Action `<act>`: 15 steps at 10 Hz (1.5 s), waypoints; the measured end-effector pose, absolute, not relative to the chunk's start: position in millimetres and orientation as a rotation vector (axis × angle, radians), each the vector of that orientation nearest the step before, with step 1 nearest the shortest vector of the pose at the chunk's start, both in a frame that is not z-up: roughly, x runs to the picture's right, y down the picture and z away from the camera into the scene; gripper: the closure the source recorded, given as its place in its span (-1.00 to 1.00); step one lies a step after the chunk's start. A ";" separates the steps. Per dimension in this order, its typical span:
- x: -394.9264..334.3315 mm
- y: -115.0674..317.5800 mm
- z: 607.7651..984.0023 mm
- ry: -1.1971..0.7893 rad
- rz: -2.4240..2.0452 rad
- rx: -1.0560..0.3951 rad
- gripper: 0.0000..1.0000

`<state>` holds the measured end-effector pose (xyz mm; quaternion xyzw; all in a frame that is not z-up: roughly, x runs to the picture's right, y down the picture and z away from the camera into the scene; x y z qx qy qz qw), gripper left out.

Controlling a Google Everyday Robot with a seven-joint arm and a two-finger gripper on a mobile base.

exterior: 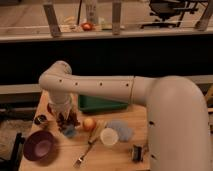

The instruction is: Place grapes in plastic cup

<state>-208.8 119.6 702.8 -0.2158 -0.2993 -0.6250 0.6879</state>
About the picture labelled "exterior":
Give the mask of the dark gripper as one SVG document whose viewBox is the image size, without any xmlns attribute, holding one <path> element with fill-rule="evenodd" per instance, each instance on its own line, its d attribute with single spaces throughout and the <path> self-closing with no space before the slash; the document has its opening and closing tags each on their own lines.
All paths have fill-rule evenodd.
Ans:
<svg viewBox="0 0 213 171">
<path fill-rule="evenodd" d="M 77 114 L 74 111 L 70 111 L 67 116 L 59 114 L 56 119 L 57 125 L 60 130 L 64 130 L 69 125 L 78 126 L 79 121 L 77 119 Z"/>
</svg>

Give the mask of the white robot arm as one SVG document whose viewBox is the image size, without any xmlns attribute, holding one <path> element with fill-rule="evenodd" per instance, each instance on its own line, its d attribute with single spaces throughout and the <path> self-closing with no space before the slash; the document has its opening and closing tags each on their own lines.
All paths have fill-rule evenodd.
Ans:
<svg viewBox="0 0 213 171">
<path fill-rule="evenodd" d="M 212 171 L 207 103 L 186 77 L 76 76 L 67 62 L 57 61 L 41 74 L 39 85 L 60 113 L 72 93 L 142 105 L 151 171 Z"/>
</svg>

